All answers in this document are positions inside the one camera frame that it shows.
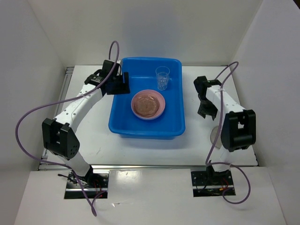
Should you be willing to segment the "clear plastic cup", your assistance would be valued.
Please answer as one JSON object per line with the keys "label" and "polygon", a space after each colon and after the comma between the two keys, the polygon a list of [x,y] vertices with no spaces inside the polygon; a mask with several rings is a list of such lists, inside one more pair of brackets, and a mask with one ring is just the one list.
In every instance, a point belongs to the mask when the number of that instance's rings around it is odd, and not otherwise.
{"label": "clear plastic cup", "polygon": [[157,88],[159,90],[166,90],[169,82],[170,69],[166,66],[159,66],[156,68]]}

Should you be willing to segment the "pink round plate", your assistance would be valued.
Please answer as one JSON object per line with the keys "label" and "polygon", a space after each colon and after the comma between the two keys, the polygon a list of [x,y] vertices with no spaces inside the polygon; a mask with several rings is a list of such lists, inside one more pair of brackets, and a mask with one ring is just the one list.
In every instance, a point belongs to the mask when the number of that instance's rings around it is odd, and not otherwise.
{"label": "pink round plate", "polygon": [[153,117],[162,115],[165,110],[164,97],[155,90],[142,90],[131,100],[131,109],[134,115]]}

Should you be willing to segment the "blue plastic bin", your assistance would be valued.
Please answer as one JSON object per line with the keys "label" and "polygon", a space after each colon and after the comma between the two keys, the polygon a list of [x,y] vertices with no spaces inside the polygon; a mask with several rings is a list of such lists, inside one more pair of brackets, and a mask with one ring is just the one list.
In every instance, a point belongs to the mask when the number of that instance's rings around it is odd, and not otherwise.
{"label": "blue plastic bin", "polygon": [[[122,71],[129,73],[130,94],[113,98],[108,127],[111,132],[128,138],[173,139],[185,131],[182,90],[182,64],[177,59],[128,57],[122,60]],[[165,109],[154,120],[142,120],[134,115],[131,101],[142,90],[157,90],[156,69],[170,69],[166,90],[160,92]]]}

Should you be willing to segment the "light blue round plate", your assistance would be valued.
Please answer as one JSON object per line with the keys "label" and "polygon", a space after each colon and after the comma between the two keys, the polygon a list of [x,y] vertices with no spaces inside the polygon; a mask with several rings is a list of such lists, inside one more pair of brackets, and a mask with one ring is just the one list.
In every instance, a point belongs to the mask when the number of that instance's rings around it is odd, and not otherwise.
{"label": "light blue round plate", "polygon": [[153,116],[153,117],[142,117],[142,116],[136,115],[136,117],[141,120],[155,120],[155,119],[158,119],[160,116],[161,115],[157,115],[157,116]]}

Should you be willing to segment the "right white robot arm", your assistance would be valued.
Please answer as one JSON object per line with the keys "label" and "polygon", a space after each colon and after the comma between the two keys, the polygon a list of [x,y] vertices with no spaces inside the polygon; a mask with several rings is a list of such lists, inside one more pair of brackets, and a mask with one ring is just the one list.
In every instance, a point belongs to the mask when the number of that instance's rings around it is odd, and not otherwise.
{"label": "right white robot arm", "polygon": [[245,150],[256,142],[256,114],[237,103],[222,87],[219,80],[208,80],[199,76],[194,80],[194,86],[200,100],[198,114],[213,120],[219,114],[219,124],[212,149],[220,139],[221,146],[215,159],[206,163],[210,168],[206,172],[206,180],[217,184],[222,179],[222,173],[228,171],[232,164],[230,154],[236,150]]}

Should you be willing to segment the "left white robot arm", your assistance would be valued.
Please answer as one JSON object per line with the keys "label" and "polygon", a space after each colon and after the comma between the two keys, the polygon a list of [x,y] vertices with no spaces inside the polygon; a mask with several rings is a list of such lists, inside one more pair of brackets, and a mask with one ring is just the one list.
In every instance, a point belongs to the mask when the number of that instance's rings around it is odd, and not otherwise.
{"label": "left white robot arm", "polygon": [[105,60],[102,68],[91,74],[71,103],[54,119],[42,123],[44,147],[70,167],[82,187],[100,181],[79,152],[80,142],[75,133],[90,109],[105,95],[129,94],[129,75],[121,72],[119,62]]}

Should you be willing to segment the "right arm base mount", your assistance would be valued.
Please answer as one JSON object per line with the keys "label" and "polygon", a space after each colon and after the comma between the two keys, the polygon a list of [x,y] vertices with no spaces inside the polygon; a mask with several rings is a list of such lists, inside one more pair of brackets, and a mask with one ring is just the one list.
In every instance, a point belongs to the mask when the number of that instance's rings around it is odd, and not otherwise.
{"label": "right arm base mount", "polygon": [[215,197],[236,195],[233,185],[233,179],[229,170],[217,172],[209,175],[205,171],[192,171],[191,180],[193,187],[193,197]]}

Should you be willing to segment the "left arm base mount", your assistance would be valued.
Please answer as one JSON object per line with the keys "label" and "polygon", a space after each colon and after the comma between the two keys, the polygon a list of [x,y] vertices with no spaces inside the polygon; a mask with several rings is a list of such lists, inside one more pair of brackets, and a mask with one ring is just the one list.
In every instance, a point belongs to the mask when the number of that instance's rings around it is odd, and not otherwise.
{"label": "left arm base mount", "polygon": [[[64,199],[84,199],[84,194],[75,176],[70,172],[68,176],[58,174],[59,177],[67,179]],[[91,184],[81,181],[84,191],[89,199],[107,199],[108,198],[109,172],[98,174],[96,180]]]}

